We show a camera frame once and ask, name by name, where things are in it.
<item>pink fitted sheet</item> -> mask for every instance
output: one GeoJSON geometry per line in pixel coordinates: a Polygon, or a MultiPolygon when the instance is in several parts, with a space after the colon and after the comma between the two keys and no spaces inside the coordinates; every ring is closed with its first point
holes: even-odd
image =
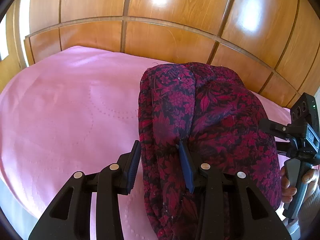
{"type": "MultiPolygon", "coordinates": [[[[0,177],[26,210],[39,218],[75,171],[99,172],[131,150],[139,139],[141,76],[164,63],[76,46],[9,82],[0,95],[0,177]]],[[[288,109],[256,96],[270,119],[290,122],[288,109]]],[[[156,240],[144,209],[141,166],[132,194],[119,195],[119,207],[125,240],[156,240]]]]}

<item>folded blanket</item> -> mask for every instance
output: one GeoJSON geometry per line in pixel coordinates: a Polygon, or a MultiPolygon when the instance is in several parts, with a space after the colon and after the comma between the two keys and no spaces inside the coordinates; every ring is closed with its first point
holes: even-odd
{"type": "Polygon", "coordinates": [[[232,175],[245,172],[273,208],[279,207],[275,140],[258,127],[266,117],[258,98],[228,68],[186,63],[145,71],[139,95],[144,201],[158,239],[196,235],[199,200],[186,189],[176,148],[183,138],[203,162],[232,175]]]}

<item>bed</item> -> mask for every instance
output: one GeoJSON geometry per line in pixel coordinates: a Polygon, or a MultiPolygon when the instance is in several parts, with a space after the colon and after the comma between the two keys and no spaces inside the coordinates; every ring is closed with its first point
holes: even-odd
{"type": "MultiPolygon", "coordinates": [[[[164,63],[75,46],[43,59],[9,82],[0,95],[0,177],[5,184],[1,186],[7,188],[0,206],[8,199],[15,202],[5,214],[23,239],[75,171],[98,172],[131,150],[139,139],[140,78],[148,67],[164,63]],[[21,220],[13,219],[19,208],[21,220]]],[[[290,122],[288,109],[255,95],[271,120],[290,122]]],[[[285,159],[279,158],[280,166],[285,159]]],[[[119,208],[124,239],[156,240],[144,209],[141,166],[132,193],[119,195],[119,208]]],[[[95,208],[91,239],[95,239],[95,208]]]]}

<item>mattress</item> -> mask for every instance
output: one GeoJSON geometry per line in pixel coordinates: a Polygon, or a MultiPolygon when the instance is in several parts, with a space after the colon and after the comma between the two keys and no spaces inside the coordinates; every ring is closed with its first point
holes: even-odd
{"type": "MultiPolygon", "coordinates": [[[[139,139],[141,76],[148,67],[164,63],[76,46],[9,82],[0,95],[0,177],[25,210],[40,218],[75,171],[99,172],[131,150],[139,139]]],[[[256,96],[271,120],[290,122],[288,109],[256,96]]],[[[125,240],[157,239],[143,194],[140,165],[132,193],[119,195],[125,240]]],[[[90,228],[91,239],[96,239],[95,195],[90,228]]]]}

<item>finger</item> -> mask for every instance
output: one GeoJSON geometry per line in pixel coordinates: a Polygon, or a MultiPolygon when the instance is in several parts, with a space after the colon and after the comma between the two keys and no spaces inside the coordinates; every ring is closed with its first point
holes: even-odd
{"type": "Polygon", "coordinates": [[[302,177],[304,184],[309,184],[311,181],[316,181],[319,178],[319,171],[316,169],[308,170],[307,173],[302,177]]]}
{"type": "Polygon", "coordinates": [[[280,169],[280,176],[283,177],[285,175],[285,168],[284,166],[280,169]]]}
{"type": "Polygon", "coordinates": [[[282,195],[283,196],[293,196],[294,194],[297,193],[297,189],[295,187],[289,187],[286,189],[282,189],[282,195]]]}
{"type": "Polygon", "coordinates": [[[290,203],[292,201],[292,196],[282,196],[281,201],[283,203],[290,203]]]}
{"type": "Polygon", "coordinates": [[[281,187],[282,188],[288,188],[290,186],[290,181],[287,179],[286,176],[283,176],[281,178],[281,187]]]}

